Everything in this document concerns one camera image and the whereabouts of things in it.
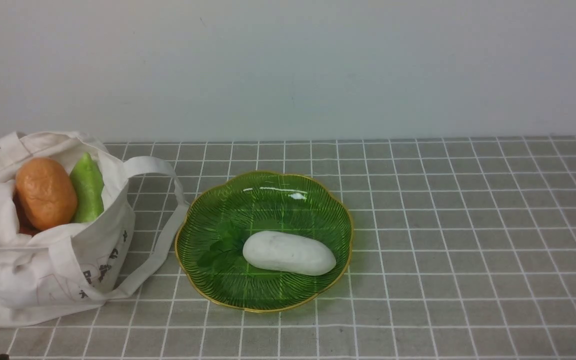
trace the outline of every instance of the gray checkered tablecloth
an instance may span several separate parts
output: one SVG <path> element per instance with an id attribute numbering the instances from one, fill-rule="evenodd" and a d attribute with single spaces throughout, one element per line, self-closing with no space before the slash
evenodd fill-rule
<path id="1" fill-rule="evenodd" d="M 171 251 L 130 299 L 0 329 L 14 359 L 576 359 L 576 136 L 112 143 L 175 166 L 192 201 L 255 169 L 312 175 L 352 212 L 352 263 L 280 314 L 202 298 Z M 174 209 L 133 178 L 140 265 Z"/>

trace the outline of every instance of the white vegetable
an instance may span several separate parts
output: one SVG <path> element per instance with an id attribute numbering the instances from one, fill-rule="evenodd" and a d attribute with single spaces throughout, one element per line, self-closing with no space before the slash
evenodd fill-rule
<path id="1" fill-rule="evenodd" d="M 277 231 L 260 231 L 244 244 L 247 262 L 259 269 L 317 276 L 331 271 L 337 261 L 317 240 Z"/>

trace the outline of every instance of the green vegetable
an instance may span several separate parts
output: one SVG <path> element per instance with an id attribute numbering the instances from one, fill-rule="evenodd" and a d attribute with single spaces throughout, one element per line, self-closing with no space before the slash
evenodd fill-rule
<path id="1" fill-rule="evenodd" d="M 89 153 L 85 152 L 77 161 L 70 173 L 70 180 L 77 193 L 77 210 L 70 222 L 94 221 L 104 212 L 104 202 L 101 200 L 104 180 L 99 167 Z"/>

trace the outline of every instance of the white wall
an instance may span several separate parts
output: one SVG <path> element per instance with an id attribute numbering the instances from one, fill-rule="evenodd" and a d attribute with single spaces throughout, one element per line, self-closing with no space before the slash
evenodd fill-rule
<path id="1" fill-rule="evenodd" d="M 576 0 L 0 0 L 0 136 L 70 129 L 576 133 Z"/>

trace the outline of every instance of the gold plate rim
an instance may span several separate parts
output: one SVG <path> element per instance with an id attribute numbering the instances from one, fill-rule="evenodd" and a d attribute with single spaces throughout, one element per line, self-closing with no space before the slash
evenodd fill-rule
<path id="1" fill-rule="evenodd" d="M 241 173 L 233 178 L 231 178 L 230 180 L 224 182 L 221 185 L 217 185 L 215 187 L 211 187 L 210 189 L 204 191 L 202 194 L 200 194 L 199 196 L 197 196 L 197 198 L 195 198 L 192 203 L 190 203 L 190 206 L 188 206 L 188 212 L 190 212 L 190 209 L 192 209 L 193 205 L 195 205 L 195 203 L 202 197 L 204 196 L 206 193 L 208 193 L 208 191 L 213 191 L 215 189 L 219 189 L 221 187 L 225 187 L 226 185 L 228 185 L 230 182 L 232 182 L 233 180 L 240 178 L 242 176 L 246 176 L 249 174 L 254 174 L 254 173 L 266 173 L 266 174 L 274 174 L 274 175 L 279 175 L 279 176 L 299 176 L 301 178 L 306 178 L 307 180 L 310 180 L 311 182 L 315 182 L 317 183 L 320 187 L 322 187 L 322 189 L 324 189 L 326 191 L 326 193 L 328 194 L 328 196 L 330 196 L 330 198 L 332 198 L 334 201 L 336 201 L 339 205 L 341 205 L 341 207 L 343 208 L 343 210 L 345 210 L 346 215 L 348 215 L 348 219 L 350 219 L 350 242 L 348 244 L 348 260 L 345 262 L 345 265 L 343 265 L 343 269 L 342 271 L 339 273 L 339 276 L 336 277 L 335 280 L 333 280 L 332 282 L 330 282 L 329 285 L 327 285 L 326 287 L 324 287 L 321 291 L 315 292 L 313 294 L 313 296 L 302 300 L 299 303 L 295 303 L 295 305 L 290 305 L 290 306 L 286 306 L 286 307 L 282 307 L 280 309 L 270 309 L 270 310 L 260 310 L 260 309 L 250 309 L 249 307 L 240 307 L 240 306 L 235 306 L 235 305 L 230 305 L 229 303 L 224 303 L 221 302 L 219 300 L 216 300 L 210 296 L 208 296 L 208 294 L 206 294 L 205 292 L 203 292 L 201 289 L 199 289 L 199 287 L 197 287 L 197 285 L 195 284 L 195 282 L 192 280 L 192 278 L 190 277 L 190 275 L 188 275 L 188 271 L 186 271 L 186 267 L 184 266 L 183 262 L 181 261 L 181 258 L 179 257 L 179 252 L 178 252 L 178 243 L 179 243 L 179 235 L 181 234 L 181 232 L 183 231 L 184 227 L 186 226 L 186 219 L 183 219 L 183 224 L 179 227 L 179 230 L 176 231 L 176 235 L 174 236 L 174 257 L 176 257 L 177 262 L 179 263 L 179 266 L 181 267 L 181 269 L 183 270 L 183 272 L 186 275 L 186 278 L 188 278 L 188 281 L 190 282 L 190 285 L 192 285 L 192 287 L 202 296 L 205 297 L 206 299 L 210 300 L 212 303 L 215 303 L 217 305 L 222 305 L 222 306 L 226 306 L 227 308 L 232 308 L 232 309 L 238 309 L 238 310 L 243 310 L 245 312 L 249 312 L 249 313 L 278 313 L 278 312 L 285 312 L 286 310 L 291 310 L 291 309 L 295 309 L 299 306 L 302 306 L 306 303 L 309 303 L 310 301 L 312 301 L 313 299 L 315 299 L 317 296 L 319 296 L 320 294 L 322 294 L 323 292 L 325 292 L 326 290 L 330 289 L 334 284 L 337 284 L 337 282 L 339 282 L 339 280 L 341 280 L 342 276 L 346 273 L 346 271 L 348 270 L 348 267 L 350 266 L 350 260 L 353 257 L 353 243 L 355 241 L 355 222 L 353 220 L 352 215 L 350 215 L 350 210 L 348 210 L 348 208 L 346 207 L 346 205 L 344 205 L 343 202 L 341 202 L 338 198 L 336 198 L 332 192 L 324 185 L 322 184 L 319 180 L 317 180 L 316 178 L 312 178 L 306 175 L 302 175 L 301 173 L 279 173 L 276 171 L 269 171 L 269 170 L 254 170 L 254 171 L 249 171 L 249 172 L 245 172 L 245 173 Z"/>

